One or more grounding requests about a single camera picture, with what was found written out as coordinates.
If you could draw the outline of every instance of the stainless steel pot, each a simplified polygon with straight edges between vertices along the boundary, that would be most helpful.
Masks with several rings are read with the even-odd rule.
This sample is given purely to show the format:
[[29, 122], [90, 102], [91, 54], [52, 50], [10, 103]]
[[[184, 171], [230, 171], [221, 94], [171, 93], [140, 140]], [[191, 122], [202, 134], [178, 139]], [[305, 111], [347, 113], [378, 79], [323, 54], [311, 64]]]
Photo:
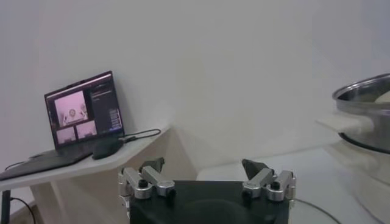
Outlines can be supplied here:
[[[333, 93], [339, 111], [354, 114], [356, 119], [360, 119], [359, 122], [356, 120], [360, 123], [356, 128], [360, 128], [340, 130], [345, 134], [344, 140], [349, 139], [355, 144], [369, 146], [368, 149], [390, 153], [390, 103], [375, 102], [388, 91], [390, 74], [383, 74], [347, 85]], [[366, 120], [364, 124], [362, 117], [368, 117], [370, 121]]]
[[356, 198], [384, 223], [390, 223], [390, 102], [377, 99], [389, 91], [390, 74], [347, 85], [333, 93], [338, 111], [317, 120], [342, 133], [327, 151], [353, 170]]

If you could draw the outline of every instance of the laptop screen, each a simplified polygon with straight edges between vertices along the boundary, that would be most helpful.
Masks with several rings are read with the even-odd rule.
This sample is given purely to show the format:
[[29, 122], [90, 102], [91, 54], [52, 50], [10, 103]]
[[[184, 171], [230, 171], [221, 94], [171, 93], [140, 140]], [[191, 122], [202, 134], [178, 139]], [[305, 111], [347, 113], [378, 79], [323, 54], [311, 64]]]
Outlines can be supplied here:
[[44, 95], [55, 147], [123, 133], [112, 72]]

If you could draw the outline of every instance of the black cable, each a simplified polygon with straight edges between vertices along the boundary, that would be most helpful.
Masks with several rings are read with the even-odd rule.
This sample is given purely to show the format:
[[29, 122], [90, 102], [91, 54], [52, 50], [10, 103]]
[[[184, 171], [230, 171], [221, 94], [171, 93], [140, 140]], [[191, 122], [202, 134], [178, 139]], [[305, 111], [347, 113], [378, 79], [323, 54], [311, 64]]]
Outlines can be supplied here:
[[[153, 133], [151, 135], [137, 137], [137, 135], [144, 134], [144, 133], [149, 133], [149, 132], [153, 132], [153, 131], [156, 131], [156, 133]], [[123, 136], [123, 138], [124, 138], [123, 141], [124, 141], [124, 143], [128, 143], [128, 142], [135, 141], [135, 140], [138, 140], [138, 139], [153, 137], [153, 136], [159, 135], [160, 133], [161, 133], [160, 129], [157, 129], [157, 128], [150, 129], [150, 130], [141, 131], [141, 132], [134, 133], [134, 134], [124, 135]]]
[[336, 217], [334, 217], [333, 215], [331, 215], [329, 212], [323, 210], [322, 208], [310, 203], [310, 202], [307, 202], [307, 201], [303, 201], [301, 199], [298, 199], [298, 198], [295, 198], [294, 199], [295, 201], [299, 201], [299, 202], [302, 202], [303, 204], [306, 204], [306, 205], [309, 205], [309, 206], [312, 206], [313, 208], [317, 209], [318, 211], [320, 212], [323, 212], [325, 213], [327, 216], [329, 216], [331, 219], [333, 219], [333, 221], [335, 221], [337, 224], [342, 224]]
[[358, 142], [358, 141], [356, 141], [356, 140], [353, 140], [352, 138], [348, 137], [348, 136], [347, 136], [346, 134], [344, 134], [344, 133], [339, 133], [339, 136], [340, 136], [343, 140], [345, 140], [345, 141], [351, 143], [352, 145], [356, 145], [356, 146], [358, 146], [358, 147], [361, 147], [361, 148], [364, 148], [364, 149], [368, 149], [368, 150], [372, 150], [372, 151], [375, 151], [375, 152], [390, 154], [390, 153], [389, 153], [389, 150], [385, 150], [385, 149], [377, 148], [377, 147], [374, 147], [374, 146], [371, 146], [371, 145], [363, 144], [363, 143], [361, 143], [361, 142]]
[[11, 164], [11, 165], [7, 166], [4, 170], [7, 170], [7, 169], [9, 169], [9, 168], [11, 168], [11, 167], [13, 167], [13, 166], [16, 166], [16, 165], [19, 165], [19, 164], [22, 164], [22, 163], [24, 163], [24, 161], [23, 161], [23, 162], [18, 162], [18, 163]]
[[11, 201], [12, 201], [12, 200], [18, 200], [18, 201], [22, 202], [22, 203], [29, 209], [29, 211], [30, 211], [30, 213], [31, 213], [31, 216], [32, 216], [32, 220], [34, 221], [34, 224], [37, 224], [37, 221], [35, 220], [35, 215], [34, 215], [34, 213], [32, 212], [31, 207], [30, 207], [25, 201], [23, 201], [23, 200], [20, 199], [20, 198], [11, 198]]

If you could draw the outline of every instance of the black mouse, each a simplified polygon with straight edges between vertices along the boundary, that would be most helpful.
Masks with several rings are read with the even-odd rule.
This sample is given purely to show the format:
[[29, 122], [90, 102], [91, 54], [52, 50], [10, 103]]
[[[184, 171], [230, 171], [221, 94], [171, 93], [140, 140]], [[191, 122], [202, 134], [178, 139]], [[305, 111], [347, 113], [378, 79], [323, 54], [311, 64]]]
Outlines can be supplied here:
[[103, 142], [93, 149], [92, 158], [102, 159], [109, 157], [110, 155], [116, 153], [123, 145], [124, 141], [119, 139]]

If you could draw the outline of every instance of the white wall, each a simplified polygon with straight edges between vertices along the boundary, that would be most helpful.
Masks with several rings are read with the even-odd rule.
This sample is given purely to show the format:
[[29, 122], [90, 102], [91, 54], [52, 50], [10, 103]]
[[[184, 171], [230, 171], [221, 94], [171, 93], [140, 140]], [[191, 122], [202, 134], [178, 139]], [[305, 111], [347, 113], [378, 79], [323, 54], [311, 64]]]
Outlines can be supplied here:
[[0, 166], [53, 148], [43, 94], [112, 69], [128, 132], [196, 169], [325, 144], [332, 92], [389, 71], [384, 0], [0, 2]]

